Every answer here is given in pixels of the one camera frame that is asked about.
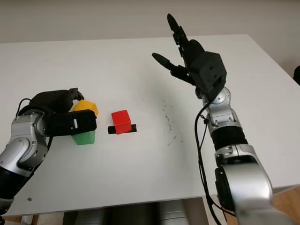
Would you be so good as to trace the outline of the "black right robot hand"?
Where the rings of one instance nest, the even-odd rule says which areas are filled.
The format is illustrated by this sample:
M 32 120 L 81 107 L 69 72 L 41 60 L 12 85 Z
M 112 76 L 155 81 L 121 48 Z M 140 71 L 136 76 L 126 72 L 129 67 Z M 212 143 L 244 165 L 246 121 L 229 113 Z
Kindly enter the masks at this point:
M 193 61 L 195 61 L 202 53 L 204 53 L 204 48 L 196 40 L 188 40 L 183 28 L 178 25 L 175 18 L 171 15 L 167 15 L 168 24 L 170 29 L 173 31 L 173 39 L 179 47 L 180 56 L 184 60 L 184 66 L 174 65 L 169 59 L 158 54 L 152 53 L 152 57 L 164 68 L 170 71 L 170 74 L 173 77 L 176 77 L 180 80 L 183 80 L 196 87 L 196 90 L 199 91 L 199 87 L 196 82 L 193 80 L 192 76 L 189 74 L 189 67 Z

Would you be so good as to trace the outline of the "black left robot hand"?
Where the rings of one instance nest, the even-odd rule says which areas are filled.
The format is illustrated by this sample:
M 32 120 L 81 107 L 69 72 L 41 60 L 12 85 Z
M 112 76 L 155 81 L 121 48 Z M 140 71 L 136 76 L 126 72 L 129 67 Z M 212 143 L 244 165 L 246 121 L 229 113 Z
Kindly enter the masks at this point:
M 67 113 L 73 107 L 74 100 L 84 100 L 84 96 L 78 88 L 38 93 L 32 98 L 29 105 L 44 107 L 55 113 Z

